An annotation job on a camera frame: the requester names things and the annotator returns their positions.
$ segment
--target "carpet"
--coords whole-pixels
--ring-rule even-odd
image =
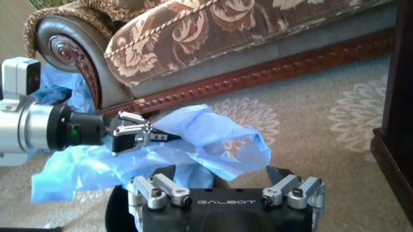
[[[319,232],[413,232],[369,151],[372,129],[381,125],[389,60],[345,65],[197,102],[261,130],[273,150],[271,165],[303,178],[323,179]],[[235,153],[239,146],[229,143],[226,149]],[[47,155],[37,155],[21,167],[0,168],[0,227],[104,231],[110,189],[79,192],[72,202],[31,205],[31,174],[45,161]],[[247,173],[229,184],[271,186],[265,171]]]

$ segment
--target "blue plastic sheet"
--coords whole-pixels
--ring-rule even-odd
[[[32,176],[32,203],[71,200],[76,190],[104,189],[126,184],[134,176],[148,177],[159,167],[176,165],[175,182],[187,188],[210,188],[213,174],[231,181],[270,163],[271,150],[261,133],[215,114],[207,105],[178,109],[154,128],[182,136],[168,143],[150,143],[119,157],[107,146],[74,146],[56,152],[41,173]],[[223,142],[250,138],[237,157]]]
[[[80,73],[66,72],[50,64],[41,67],[40,88],[32,98],[43,104],[54,104],[72,92],[67,105],[82,113],[94,113],[94,99]]]

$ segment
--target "brown patterned fabric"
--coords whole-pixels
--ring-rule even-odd
[[[170,0],[115,33],[106,51],[135,86],[229,52],[306,30],[386,0]]]
[[[106,13],[114,21],[130,21],[164,0],[79,0],[80,4]]]

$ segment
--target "wooden trim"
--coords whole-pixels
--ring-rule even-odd
[[[243,88],[378,57],[392,52],[393,48],[394,30],[388,29],[148,95],[128,103],[106,108],[100,112],[112,116],[120,109],[135,110],[139,113],[168,109]]]
[[[87,51],[72,38],[64,35],[52,36],[48,44],[58,60],[68,66],[75,65],[80,70],[91,90],[95,108],[99,109],[102,99],[100,81]]]
[[[413,134],[386,136],[381,128],[374,129],[373,132],[370,150],[413,225]]]

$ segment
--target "logo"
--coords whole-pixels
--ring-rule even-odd
[[[254,204],[257,201],[255,200],[239,200],[239,201],[207,201],[207,200],[199,200],[198,204]]]

